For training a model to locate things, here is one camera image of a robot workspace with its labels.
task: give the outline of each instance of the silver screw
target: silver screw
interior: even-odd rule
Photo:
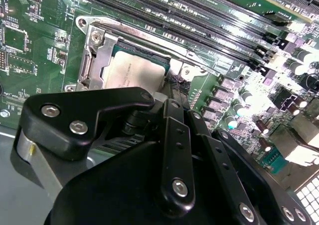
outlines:
[[[194,112],[193,114],[194,114],[195,118],[200,119],[200,115],[197,112]]]
[[[284,215],[290,220],[290,221],[294,221],[295,218],[294,218],[294,215],[285,207],[282,207],[282,210],[284,212]]]
[[[305,222],[306,221],[305,215],[299,209],[295,209],[295,211],[296,211],[297,216],[300,218],[300,220]]]
[[[93,44],[96,46],[100,45],[103,41],[103,36],[98,31],[92,32],[90,38]]]
[[[10,116],[10,112],[7,111],[7,110],[1,110],[0,111],[0,116],[3,117],[3,118],[7,118]]]
[[[228,139],[228,134],[226,134],[225,132],[221,132],[221,136],[223,136],[225,139]]]
[[[186,184],[179,179],[175,179],[173,181],[173,190],[180,197],[186,197],[188,194],[188,189]]]
[[[250,208],[246,204],[240,203],[239,210],[241,214],[245,217],[245,219],[247,219],[248,222],[252,223],[255,220],[255,216],[253,212],[250,210]]]
[[[88,132],[88,126],[85,122],[75,120],[70,123],[70,130],[75,134],[85,134],[86,132]]]
[[[86,21],[84,20],[84,19],[79,19],[79,21],[78,21],[78,23],[79,23],[79,25],[80,25],[80,27],[86,27]]]
[[[73,92],[73,91],[75,91],[75,88],[76,88],[76,84],[65,85],[64,91]]]
[[[60,114],[60,110],[57,107],[50,105],[43,106],[41,112],[47,117],[56,117]]]

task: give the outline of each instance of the black plastic bracket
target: black plastic bracket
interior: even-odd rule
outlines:
[[[190,129],[194,134],[196,144],[203,158],[212,165],[219,183],[223,189],[223,194],[230,209],[231,216],[242,225],[258,225],[259,218],[253,205],[251,204],[246,191],[241,184],[236,170],[234,169],[223,144],[211,137],[204,119],[195,111],[187,112]],[[247,209],[244,217],[241,210]]]
[[[163,148],[159,205],[172,218],[188,213],[195,204],[189,128],[182,105],[165,101],[160,143]]]
[[[60,158],[79,160],[87,155],[98,136],[100,120],[110,121],[133,110],[150,110],[154,104],[153,97],[137,87],[36,95],[25,101],[19,124],[29,140]],[[41,108],[46,105],[58,108],[59,115],[45,116]],[[76,120],[86,123],[86,133],[70,130],[71,122]]]
[[[306,211],[263,169],[226,131],[218,129],[212,137],[220,140],[231,158],[240,181],[251,188],[261,217],[267,224],[311,225]]]

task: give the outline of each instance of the silver capacitor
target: silver capacitor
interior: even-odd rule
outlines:
[[[253,95],[249,91],[244,91],[240,97],[244,100],[244,102],[248,105],[252,105],[254,102]]]

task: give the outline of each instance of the capacitor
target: capacitor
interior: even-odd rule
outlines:
[[[297,97],[294,101],[295,101],[295,104],[299,106],[300,108],[305,108],[308,105],[308,102],[306,102],[301,97]]]
[[[312,62],[316,62],[318,60],[318,56],[314,53],[308,52],[306,50],[301,50],[297,54],[297,58],[304,62],[306,65],[309,65]]]
[[[244,100],[244,102],[248,105],[252,105],[253,104],[253,95],[249,92],[249,91],[244,91],[240,97]]]
[[[292,115],[298,115],[300,113],[300,110],[295,106],[294,104],[291,104],[287,110],[292,114]]]
[[[247,114],[247,109],[243,107],[242,104],[240,103],[236,103],[234,106],[233,106],[233,109],[234,111],[236,112],[236,114],[238,116],[245,116]]]
[[[267,142],[265,138],[259,138],[258,141],[265,152],[268,152],[271,150],[271,145]]]
[[[295,75],[300,76],[307,72],[308,66],[296,61],[292,61],[289,65],[289,70],[291,70]]]
[[[229,129],[234,129],[237,127],[237,121],[235,120],[235,118],[232,115],[228,115],[225,118],[225,122],[227,123],[227,126]]]
[[[270,118],[266,123],[265,126],[270,129],[274,125],[274,121]]]
[[[269,129],[266,127],[266,125],[261,121],[256,121],[256,126],[261,131],[262,134],[267,134],[269,132]]]

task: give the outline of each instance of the black capacitor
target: black capacitor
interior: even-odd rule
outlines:
[[[294,101],[295,101],[295,104],[299,106],[300,108],[305,108],[308,105],[308,102],[306,102],[301,97],[297,97]]]
[[[262,149],[265,151],[265,152],[268,152],[271,150],[271,145],[267,142],[267,140],[265,138],[259,138],[259,143],[262,147]]]
[[[292,115],[298,115],[300,113],[300,110],[295,106],[294,104],[291,104],[287,110],[292,114]]]
[[[269,129],[261,120],[256,121],[256,126],[263,134],[267,134],[269,132]]]
[[[311,93],[319,93],[319,77],[317,75],[304,76],[299,85]]]

